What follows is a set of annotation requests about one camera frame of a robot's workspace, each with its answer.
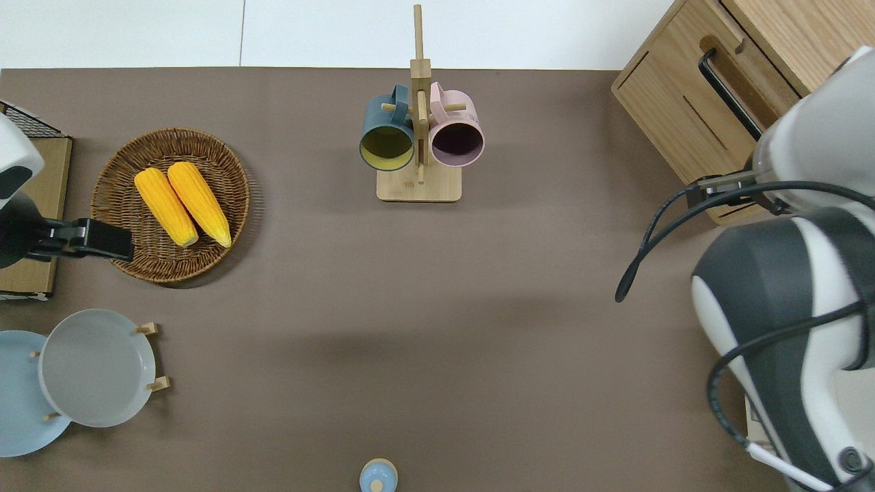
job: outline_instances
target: corn cob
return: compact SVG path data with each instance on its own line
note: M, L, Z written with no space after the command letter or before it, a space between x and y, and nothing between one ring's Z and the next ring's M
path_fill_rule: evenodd
M167 177L176 195L185 204L188 213L194 217L200 228L222 246L230 247L231 232L228 219L198 168L190 162L178 162L167 170Z
M198 240L192 220L163 172L149 167L134 177L134 186L173 242L185 248Z

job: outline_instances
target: brown tabletop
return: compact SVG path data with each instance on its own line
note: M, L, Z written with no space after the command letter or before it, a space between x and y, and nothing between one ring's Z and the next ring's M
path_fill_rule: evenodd
M68 219L114 151L170 126L230 145L254 193L241 242L186 285L65 260L54 298L0 304L0 329L42 334L91 307L156 321L173 381L122 425L0 460L0 488L356 491L386 457L402 492L784 490L705 401L717 356L689 278L710 220L613 302L681 184L611 96L616 73L434 76L486 134L455 204L381 202L358 156L366 103L405 70L3 70L0 98L75 138Z

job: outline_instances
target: mug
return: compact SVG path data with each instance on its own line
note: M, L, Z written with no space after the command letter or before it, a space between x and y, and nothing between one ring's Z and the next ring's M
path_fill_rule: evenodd
M359 154L377 171L397 171L413 160L413 123L407 114L410 90L396 84L391 95L378 95L367 104ZM385 111L382 105L395 104Z
M465 109L445 109L446 105L457 103L464 103ZM429 131L429 143L434 159L454 167L477 160L483 153L483 131L471 98L459 90L445 91L438 82L433 82L430 107L434 123Z

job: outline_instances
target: white plate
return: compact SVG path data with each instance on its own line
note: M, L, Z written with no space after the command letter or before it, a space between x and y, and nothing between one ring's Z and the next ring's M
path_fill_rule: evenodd
M0 458L33 453L70 425L63 416L43 420L54 409L39 390L39 360L31 352L45 343L41 334L0 332Z
M135 329L119 313L87 309L52 330L39 357L39 383L56 411L82 425L111 427L143 408L155 356Z

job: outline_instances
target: wicker basket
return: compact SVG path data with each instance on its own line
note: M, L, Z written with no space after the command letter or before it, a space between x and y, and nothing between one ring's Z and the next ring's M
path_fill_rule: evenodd
M121 271L154 284L197 277L213 268L231 248L223 248L198 228L198 241L180 248L161 228L134 187L147 167L163 172L175 162L194 163L213 190L231 228L231 248L249 215L249 180L234 153L218 138L187 128L153 131L124 145L103 168L91 196L91 217L126 228L133 235L134 261L113 261Z

